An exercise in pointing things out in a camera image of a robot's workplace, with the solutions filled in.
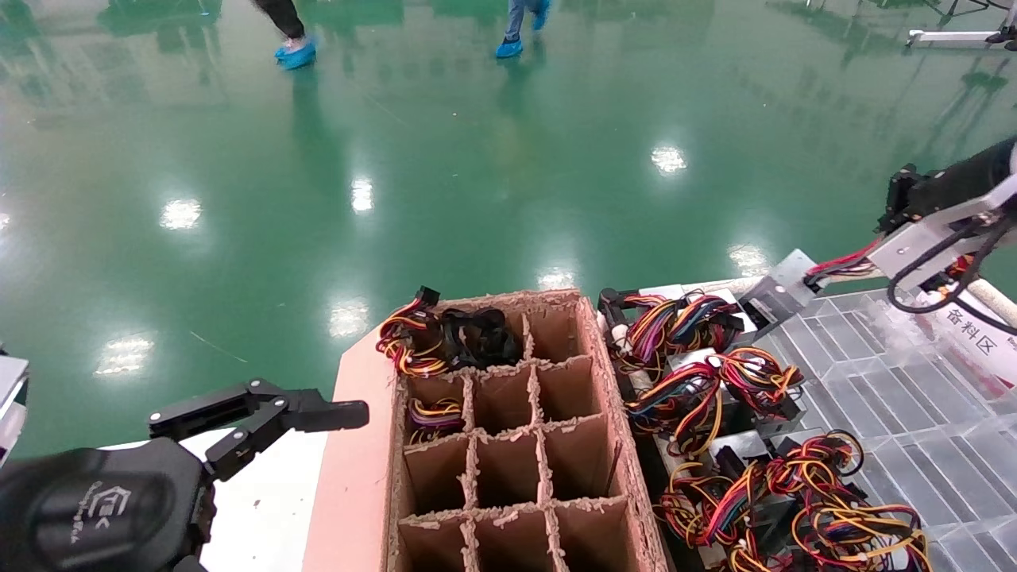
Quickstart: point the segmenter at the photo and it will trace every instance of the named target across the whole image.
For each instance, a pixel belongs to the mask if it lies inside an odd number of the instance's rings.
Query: cardboard divider
[[[545,421],[559,421],[600,412],[600,403],[590,376],[592,361],[590,356],[581,355],[563,364],[537,368],[540,410]]]
[[[465,515],[442,521],[401,522],[399,572],[465,572],[463,549],[466,541],[460,529]]]
[[[611,471],[615,440],[608,438],[603,415],[557,425],[544,433],[543,441],[553,498],[569,501],[621,494],[618,471]]]
[[[462,509],[466,505],[464,484],[467,448],[466,435],[455,436],[440,443],[425,445],[404,454],[409,478],[411,514]]]
[[[564,561],[573,572],[640,570],[624,499],[580,501],[554,508]]]
[[[477,520],[476,536],[481,572],[549,572],[553,569],[544,513],[536,507],[485,514]]]
[[[576,306],[548,306],[526,316],[533,337],[533,357],[560,362],[580,354]]]
[[[518,433],[477,440],[477,506],[507,507],[537,500],[537,437]]]
[[[453,398],[459,402],[461,407],[466,407],[467,401],[467,385],[469,381],[466,376],[460,374],[446,374],[444,376],[439,376],[436,378],[406,378],[406,389],[409,393],[409,398],[407,399],[407,411],[408,407],[413,399],[419,399],[424,403],[424,405],[433,405],[437,401],[445,398]],[[467,411],[464,410],[464,418],[466,417]],[[413,439],[413,434],[419,428],[410,418],[407,413],[406,417],[406,431],[404,433],[403,443],[410,445],[410,440]],[[468,427],[464,426],[463,431],[467,431]]]
[[[529,425],[534,417],[527,390],[532,375],[531,366],[481,375],[473,384],[475,425],[490,436]]]
[[[523,359],[533,359],[533,332],[530,319],[523,314]]]

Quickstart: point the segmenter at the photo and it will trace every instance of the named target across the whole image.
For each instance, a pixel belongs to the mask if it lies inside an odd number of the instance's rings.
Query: black cable
[[[1003,233],[1005,233],[1006,230],[1009,229],[1009,226],[1004,226],[1003,223],[998,223],[998,224],[1000,225],[1000,228],[1004,229]],[[924,252],[921,253],[920,256],[911,261],[910,264],[902,268],[900,272],[898,272],[896,275],[894,275],[893,278],[890,279],[890,283],[887,284],[887,299],[890,301],[890,303],[897,309],[906,313],[931,313],[938,309],[942,309],[946,307],[947,304],[953,302],[954,299],[956,299],[957,296],[959,296],[960,293],[967,288],[967,285],[974,280],[974,276],[978,272],[977,267],[981,263],[981,261],[978,260],[977,254],[975,254],[975,260],[971,261],[971,266],[969,266],[967,270],[964,271],[964,274],[961,275],[960,280],[958,280],[957,283],[957,288],[955,288],[953,292],[950,292],[950,294],[948,294],[942,300],[934,304],[928,306],[909,306],[907,304],[904,304],[903,302],[897,300],[897,285],[900,284],[901,280],[903,280],[906,276],[914,272],[918,267],[920,267],[923,264],[926,264],[929,261],[933,260],[934,258],[942,253],[950,246],[953,246],[957,242],[960,242],[960,240],[964,238],[965,235],[967,235],[980,225],[981,222],[978,221],[977,219],[972,220],[970,223],[967,224],[967,226],[954,232],[953,234],[944,238],[943,240],[940,240],[939,242],[936,243],[935,246],[925,250]],[[984,244],[981,245],[981,248],[978,249],[978,252],[979,253],[981,252],[981,250],[985,247],[985,244],[989,244],[989,250],[992,250],[992,247],[998,241],[999,238],[997,238],[996,240],[986,241]]]
[[[955,303],[959,307],[966,310],[969,314],[971,314],[972,318],[984,323],[986,326],[1000,330],[1001,332],[1004,332],[1011,336],[1017,336],[1017,328],[1014,328],[1009,324],[1005,324],[1003,322],[1000,322],[999,320],[995,320],[993,318],[985,316],[984,313],[972,307],[971,304],[965,302],[959,297],[961,292],[966,290],[968,285],[974,281],[975,277],[978,274],[978,269],[980,268],[981,263],[985,260],[989,253],[993,251],[993,247],[996,246],[996,244],[1003,238],[1003,236],[1007,233],[1007,231],[1009,231],[1012,228],[1013,224],[1008,220],[1001,221],[997,223],[994,227],[992,227],[992,232],[989,238],[981,245],[981,247],[978,248],[978,251],[975,252],[974,258],[971,261],[971,265],[967,268],[967,270],[964,271],[964,274],[961,275],[960,280],[958,280],[957,287],[954,288],[952,292],[947,294],[942,300],[936,302],[935,304],[928,306],[920,306],[920,307],[909,306],[897,300],[896,296],[897,284],[904,278],[904,276],[910,274],[911,272],[914,271],[915,268],[932,260],[933,256],[935,256],[939,252],[942,252],[949,246],[959,241],[960,238],[963,237],[963,234],[969,230],[972,230],[976,224],[977,222],[975,221],[971,225],[968,225],[967,227],[955,232],[954,234],[950,235],[949,237],[941,241],[939,244],[934,246],[929,251],[922,253],[922,255],[919,256],[917,260],[915,260],[913,263],[904,267],[904,269],[902,269],[899,274],[897,274],[896,276],[893,277],[893,279],[890,280],[890,284],[887,286],[887,299],[894,307],[907,313],[930,313],[932,311],[942,309],[943,307],[945,307],[950,303]]]

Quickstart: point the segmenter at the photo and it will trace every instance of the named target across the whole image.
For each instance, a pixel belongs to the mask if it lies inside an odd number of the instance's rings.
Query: metal stand
[[[954,0],[948,14],[955,15],[953,11],[957,7],[957,1]],[[912,30],[908,33],[906,45],[913,46],[916,42],[983,42],[985,44],[1006,44],[1004,47],[1007,50],[1017,52],[1017,27],[1014,26],[1015,19],[1017,19],[1017,0],[1011,2],[1007,17],[1003,20],[998,31],[925,32],[923,30]]]

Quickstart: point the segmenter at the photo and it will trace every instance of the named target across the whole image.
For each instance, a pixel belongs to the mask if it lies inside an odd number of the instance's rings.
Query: blue shoe cover
[[[517,40],[515,42],[502,43],[498,46],[497,50],[494,50],[494,57],[496,58],[512,58],[523,53],[523,41]]]
[[[300,48],[296,52],[286,53],[284,51],[277,59],[283,69],[297,69],[313,62],[316,53],[317,48],[314,47],[314,42],[308,41],[307,45],[303,48]]]

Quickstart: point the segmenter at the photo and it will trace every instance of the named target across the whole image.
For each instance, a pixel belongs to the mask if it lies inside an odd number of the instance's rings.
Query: electrical connector
[[[417,299],[424,302],[427,306],[433,306],[438,303],[438,298],[441,297],[441,293],[437,290],[431,290],[427,286],[421,286],[417,290]]]

